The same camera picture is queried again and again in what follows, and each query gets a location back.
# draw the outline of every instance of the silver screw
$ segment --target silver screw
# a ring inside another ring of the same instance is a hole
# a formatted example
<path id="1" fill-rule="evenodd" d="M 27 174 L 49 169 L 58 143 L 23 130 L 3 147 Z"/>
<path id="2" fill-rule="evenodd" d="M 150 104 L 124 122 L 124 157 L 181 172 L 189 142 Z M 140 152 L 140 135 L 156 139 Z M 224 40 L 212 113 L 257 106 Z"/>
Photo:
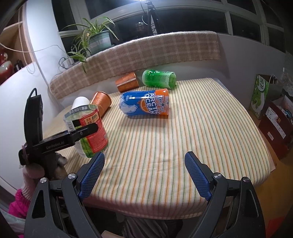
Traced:
<path id="1" fill-rule="evenodd" d="M 68 178 L 69 179 L 74 179 L 76 177 L 76 174 L 75 173 L 71 173 L 68 175 Z"/>
<path id="2" fill-rule="evenodd" d="M 220 173 L 214 173 L 214 177 L 216 179 L 220 179 L 222 177 L 222 175 Z"/>
<path id="3" fill-rule="evenodd" d="M 246 183 L 249 183 L 250 179 L 248 177 L 243 177 L 243 181 L 246 182 Z"/>
<path id="4" fill-rule="evenodd" d="M 45 182 L 47 182 L 47 178 L 41 178 L 41 179 L 40 179 L 40 182 L 41 182 L 41 183 L 45 183 Z"/>

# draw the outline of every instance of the blue gripper pad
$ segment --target blue gripper pad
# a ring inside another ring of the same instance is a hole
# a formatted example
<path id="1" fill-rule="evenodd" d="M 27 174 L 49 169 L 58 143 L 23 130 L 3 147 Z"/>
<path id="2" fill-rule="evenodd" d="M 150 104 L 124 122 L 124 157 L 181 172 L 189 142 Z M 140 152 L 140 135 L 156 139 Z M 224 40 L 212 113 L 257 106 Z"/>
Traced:
<path id="1" fill-rule="evenodd" d="M 198 193 L 201 197 L 209 201 L 212 197 L 209 182 L 189 153 L 185 154 L 184 163 Z"/>
<path id="2" fill-rule="evenodd" d="M 105 155 L 100 153 L 80 183 L 80 192 L 78 197 L 81 200 L 87 198 L 91 194 L 104 165 Z"/>

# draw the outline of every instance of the green box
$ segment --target green box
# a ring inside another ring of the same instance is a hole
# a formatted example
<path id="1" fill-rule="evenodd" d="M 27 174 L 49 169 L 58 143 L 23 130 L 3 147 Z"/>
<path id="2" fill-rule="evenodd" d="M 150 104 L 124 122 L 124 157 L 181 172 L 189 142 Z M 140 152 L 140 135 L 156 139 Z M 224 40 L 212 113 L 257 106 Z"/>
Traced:
<path id="1" fill-rule="evenodd" d="M 257 74 L 249 109 L 261 119 L 272 100 L 280 97 L 283 85 L 274 75 Z"/>

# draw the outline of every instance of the beige plaid fabric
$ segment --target beige plaid fabric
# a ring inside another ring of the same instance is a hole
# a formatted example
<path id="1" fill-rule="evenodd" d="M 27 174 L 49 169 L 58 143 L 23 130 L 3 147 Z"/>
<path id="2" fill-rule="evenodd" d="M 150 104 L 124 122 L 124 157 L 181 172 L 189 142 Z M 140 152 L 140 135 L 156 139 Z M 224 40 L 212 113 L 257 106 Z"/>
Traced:
<path id="1" fill-rule="evenodd" d="M 50 90 L 61 99 L 79 89 L 128 72 L 157 65 L 197 60 L 218 60 L 217 34 L 192 31 L 132 40 L 88 58 L 86 74 L 81 63 L 52 79 Z"/>
<path id="2" fill-rule="evenodd" d="M 150 90 L 142 87 L 137 90 Z M 109 137 L 105 166 L 86 200 L 130 216 L 180 219 L 200 215 L 201 198 L 185 168 L 193 151 L 214 172 L 229 179 L 248 176 L 254 185 L 270 173 L 269 152 L 245 108 L 211 78 L 179 81 L 170 93 L 168 117 L 127 117 L 118 108 L 120 93 L 102 118 Z M 65 130 L 61 112 L 45 136 Z M 74 147 L 60 151 L 67 172 L 90 159 Z"/>

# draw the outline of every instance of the red ceramic object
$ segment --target red ceramic object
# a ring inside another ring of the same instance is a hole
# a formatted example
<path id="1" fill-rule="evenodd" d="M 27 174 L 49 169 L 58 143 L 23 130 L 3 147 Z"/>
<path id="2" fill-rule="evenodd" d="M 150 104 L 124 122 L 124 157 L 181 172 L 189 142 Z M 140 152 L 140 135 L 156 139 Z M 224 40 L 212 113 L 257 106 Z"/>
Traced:
<path id="1" fill-rule="evenodd" d="M 12 75 L 13 66 L 10 61 L 4 62 L 0 66 L 0 85 Z"/>
<path id="2" fill-rule="evenodd" d="M 0 65 L 7 61 L 8 55 L 5 52 L 5 48 L 0 48 Z"/>

